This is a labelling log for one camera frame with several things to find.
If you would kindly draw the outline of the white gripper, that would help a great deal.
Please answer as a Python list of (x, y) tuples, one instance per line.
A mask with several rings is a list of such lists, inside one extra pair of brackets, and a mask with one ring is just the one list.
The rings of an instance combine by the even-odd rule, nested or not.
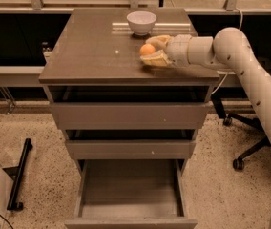
[(186, 67), (189, 65), (188, 48), (191, 38), (192, 36), (189, 34), (181, 34), (175, 37), (170, 35), (150, 37), (145, 43), (160, 51), (143, 55), (140, 59), (148, 66), (167, 67), (172, 64), (177, 67)]

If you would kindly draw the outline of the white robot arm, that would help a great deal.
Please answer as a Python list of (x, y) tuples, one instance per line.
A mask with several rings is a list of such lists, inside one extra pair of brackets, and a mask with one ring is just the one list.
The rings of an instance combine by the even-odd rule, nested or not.
[(156, 67), (201, 65), (235, 73), (271, 144), (271, 76), (241, 30), (225, 28), (214, 37), (154, 36), (140, 48), (140, 60)]

